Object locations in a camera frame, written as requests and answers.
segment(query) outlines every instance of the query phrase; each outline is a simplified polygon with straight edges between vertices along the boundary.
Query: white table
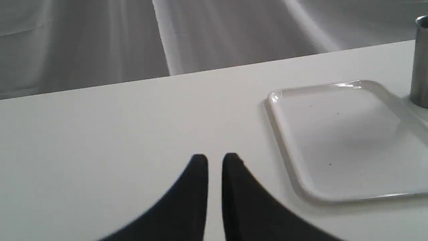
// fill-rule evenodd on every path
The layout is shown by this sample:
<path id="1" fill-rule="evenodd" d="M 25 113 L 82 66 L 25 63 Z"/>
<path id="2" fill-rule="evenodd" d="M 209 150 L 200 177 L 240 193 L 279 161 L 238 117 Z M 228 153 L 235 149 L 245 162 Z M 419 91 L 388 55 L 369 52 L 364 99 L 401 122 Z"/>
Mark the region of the white table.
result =
<path id="1" fill-rule="evenodd" d="M 328 206 L 291 186 L 274 89 L 371 79 L 409 93 L 413 41 L 0 101 L 0 240 L 95 240 L 209 160 L 205 240 L 224 240 L 221 163 L 238 153 L 283 205 L 346 240 L 426 240 L 427 199 Z"/>

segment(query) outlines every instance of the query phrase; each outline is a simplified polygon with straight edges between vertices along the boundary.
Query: stainless steel cylinder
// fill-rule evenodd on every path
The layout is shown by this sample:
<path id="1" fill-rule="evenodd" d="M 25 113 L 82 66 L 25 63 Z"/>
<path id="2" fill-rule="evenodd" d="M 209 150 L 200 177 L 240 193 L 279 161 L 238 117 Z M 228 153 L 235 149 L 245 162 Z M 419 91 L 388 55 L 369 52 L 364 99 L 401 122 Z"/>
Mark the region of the stainless steel cylinder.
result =
<path id="1" fill-rule="evenodd" d="M 410 100 L 428 108 L 428 16 L 418 17 L 415 23 L 417 30 Z"/>

